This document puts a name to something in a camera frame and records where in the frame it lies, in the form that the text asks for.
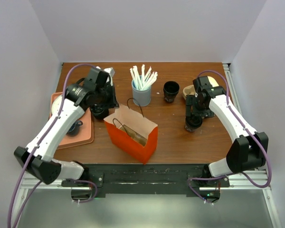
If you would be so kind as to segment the black cup lid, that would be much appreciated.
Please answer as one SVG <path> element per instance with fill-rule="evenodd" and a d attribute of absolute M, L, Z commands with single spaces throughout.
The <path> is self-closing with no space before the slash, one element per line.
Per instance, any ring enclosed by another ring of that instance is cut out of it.
<path fill-rule="evenodd" d="M 199 128 L 202 125 L 202 117 L 197 115 L 186 116 L 185 124 L 187 127 Z"/>

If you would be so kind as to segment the single black cup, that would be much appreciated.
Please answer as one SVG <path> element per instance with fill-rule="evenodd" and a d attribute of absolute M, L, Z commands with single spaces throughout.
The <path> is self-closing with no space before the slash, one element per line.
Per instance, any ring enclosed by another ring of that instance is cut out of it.
<path fill-rule="evenodd" d="M 193 133 L 195 132 L 198 128 L 200 128 L 200 125 L 185 125 L 186 131 Z"/>

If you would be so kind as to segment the stack of black cups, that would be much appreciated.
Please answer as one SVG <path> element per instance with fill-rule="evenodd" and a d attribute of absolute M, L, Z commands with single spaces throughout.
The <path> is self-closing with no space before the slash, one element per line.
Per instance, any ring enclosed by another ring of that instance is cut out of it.
<path fill-rule="evenodd" d="M 180 86 L 175 81 L 168 81 L 163 86 L 164 100 L 172 103 L 180 90 Z"/>

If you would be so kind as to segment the orange paper bag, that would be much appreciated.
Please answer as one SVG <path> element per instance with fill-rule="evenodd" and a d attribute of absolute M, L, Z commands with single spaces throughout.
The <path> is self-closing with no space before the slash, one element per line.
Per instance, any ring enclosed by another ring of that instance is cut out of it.
<path fill-rule="evenodd" d="M 109 137 L 114 145 L 146 164 L 157 148 L 158 125 L 129 105 L 119 105 L 114 113 L 104 118 Z"/>

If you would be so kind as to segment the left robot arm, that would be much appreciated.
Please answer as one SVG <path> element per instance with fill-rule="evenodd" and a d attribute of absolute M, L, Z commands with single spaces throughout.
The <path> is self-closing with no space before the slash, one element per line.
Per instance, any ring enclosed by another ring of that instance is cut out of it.
<path fill-rule="evenodd" d="M 74 84 L 64 84 L 61 105 L 39 134 L 26 146 L 14 151 L 23 171 L 45 184 L 56 179 L 72 179 L 77 186 L 85 186 L 89 170 L 79 162 L 55 160 L 54 154 L 71 126 L 87 109 L 118 108 L 113 84 L 114 69 L 91 66 L 88 75 Z"/>

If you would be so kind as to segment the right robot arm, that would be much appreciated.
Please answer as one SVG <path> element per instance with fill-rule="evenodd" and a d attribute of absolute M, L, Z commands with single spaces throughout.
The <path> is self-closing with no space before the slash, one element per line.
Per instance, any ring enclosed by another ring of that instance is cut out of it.
<path fill-rule="evenodd" d="M 259 133 L 232 104 L 226 90 L 210 76 L 200 76 L 182 91 L 186 102 L 185 129 L 194 132 L 204 119 L 216 116 L 227 130 L 232 145 L 224 159 L 206 165 L 202 181 L 212 187 L 219 176 L 265 165 L 268 136 Z"/>

